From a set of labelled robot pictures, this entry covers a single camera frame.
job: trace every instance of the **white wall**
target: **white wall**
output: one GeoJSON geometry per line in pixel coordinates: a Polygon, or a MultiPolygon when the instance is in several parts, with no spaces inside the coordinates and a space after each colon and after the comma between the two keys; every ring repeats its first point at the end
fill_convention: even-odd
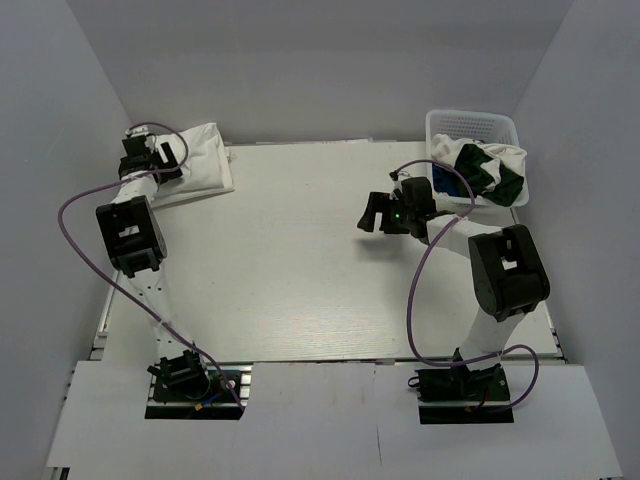
{"type": "MultiPolygon", "coordinates": [[[[62,0],[0,2],[0,72],[0,476],[31,480],[106,292],[64,242],[56,211],[115,178],[128,119],[62,0]]],[[[107,266],[98,202],[72,207],[69,220],[107,266]]]]}
{"type": "Polygon", "coordinates": [[[423,139],[511,114],[571,0],[69,0],[132,120],[227,140],[423,139]]]}
{"type": "Polygon", "coordinates": [[[563,347],[640,478],[640,3],[576,0],[518,105],[530,225],[563,347]]]}

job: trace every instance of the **white platform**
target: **white platform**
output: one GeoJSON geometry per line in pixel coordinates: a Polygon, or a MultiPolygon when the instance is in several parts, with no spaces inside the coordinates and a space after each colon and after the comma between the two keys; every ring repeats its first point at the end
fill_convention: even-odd
{"type": "MultiPolygon", "coordinates": [[[[235,192],[156,212],[173,298],[198,344],[223,362],[411,358],[404,314],[425,247],[356,223],[369,192],[389,191],[388,172],[421,158],[424,143],[231,151],[235,192]]],[[[514,223],[508,211],[474,219],[514,223]]],[[[451,355],[476,310],[468,260],[436,249],[414,308],[422,354],[451,355]]],[[[107,323],[105,361],[127,362],[152,341],[144,313],[119,295],[107,323]]],[[[545,305],[510,343],[556,354],[545,305]]]]}
{"type": "MultiPolygon", "coordinates": [[[[47,464],[69,480],[598,480],[620,475],[584,369],[543,366],[505,425],[419,425],[411,365],[259,364],[240,421],[145,420],[143,368],[80,362],[47,464]]],[[[505,367],[514,395],[530,366],[505,367]]]]}

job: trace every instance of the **white cloth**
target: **white cloth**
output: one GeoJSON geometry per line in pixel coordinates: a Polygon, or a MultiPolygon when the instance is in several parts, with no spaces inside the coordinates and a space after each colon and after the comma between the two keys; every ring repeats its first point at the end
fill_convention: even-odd
{"type": "Polygon", "coordinates": [[[493,192],[500,183],[500,164],[505,168],[520,175],[524,178],[525,163],[524,160],[527,152],[520,147],[514,145],[505,145],[502,143],[482,143],[471,138],[459,138],[452,140],[449,135],[437,134],[431,140],[431,156],[434,160],[446,163],[451,167],[455,167],[458,154],[462,147],[467,144],[477,145],[479,148],[490,156],[493,160],[480,165],[484,171],[493,177],[493,182],[487,185],[483,193],[493,192]]]}
{"type": "MultiPolygon", "coordinates": [[[[189,158],[182,166],[182,177],[162,184],[152,203],[154,207],[202,196],[233,191],[233,178],[222,137],[215,123],[206,123],[180,132],[189,146],[189,158]]],[[[176,135],[158,135],[156,146],[169,142],[178,163],[184,158],[184,145],[176,135]]]]}

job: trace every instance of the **plastic basket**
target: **plastic basket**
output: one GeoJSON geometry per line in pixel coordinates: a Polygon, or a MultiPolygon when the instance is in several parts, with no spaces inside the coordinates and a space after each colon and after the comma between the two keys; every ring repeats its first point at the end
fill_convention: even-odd
{"type": "MultiPolygon", "coordinates": [[[[504,143],[519,147],[518,133],[516,126],[509,117],[505,115],[495,115],[493,113],[465,112],[462,110],[431,110],[427,113],[426,121],[427,133],[427,158],[431,158],[431,139],[440,133],[449,135],[452,139],[471,138],[482,140],[484,143],[504,143]]],[[[427,177],[433,185],[433,172],[431,164],[427,164],[427,177]]],[[[471,200],[464,197],[453,197],[443,193],[434,192],[434,197],[440,200],[449,201],[459,205],[469,205],[471,200]]],[[[521,207],[529,201],[529,186],[527,179],[524,179],[522,192],[516,198],[511,207],[521,207]]],[[[476,205],[483,209],[501,209],[495,203],[482,198],[476,198],[476,205]]]]}

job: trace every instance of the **robotic arm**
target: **robotic arm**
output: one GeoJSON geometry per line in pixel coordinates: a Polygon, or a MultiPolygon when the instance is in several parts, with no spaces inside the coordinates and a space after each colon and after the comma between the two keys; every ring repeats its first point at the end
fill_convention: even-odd
{"type": "MultiPolygon", "coordinates": [[[[437,211],[427,178],[399,180],[396,173],[391,176],[396,182],[393,192],[370,193],[358,228],[373,232],[376,214],[380,213],[380,230],[384,233],[411,234],[429,244],[456,216],[437,211]]],[[[448,405],[456,402],[468,405],[470,400],[482,402],[494,385],[506,386],[499,354],[515,327],[549,296],[549,281],[529,230],[523,225],[489,227],[461,219],[437,246],[470,259],[479,304],[466,340],[453,353],[454,362],[496,355],[448,370],[418,371],[421,400],[438,406],[442,402],[448,405]]]]}
{"type": "MultiPolygon", "coordinates": [[[[150,203],[158,187],[182,172],[168,143],[161,145],[164,158],[155,147],[155,137],[146,127],[133,130],[122,141],[127,156],[118,173],[123,184],[116,198],[96,209],[96,217],[113,266],[129,279],[140,300],[156,312],[163,323],[191,340],[178,325],[169,297],[163,260],[167,247],[150,203]],[[176,167],[162,174],[145,172],[176,167]]],[[[149,319],[157,343],[159,366],[149,367],[167,389],[185,398],[200,398],[209,390],[210,379],[200,356],[175,341],[156,320],[149,319]]]]}

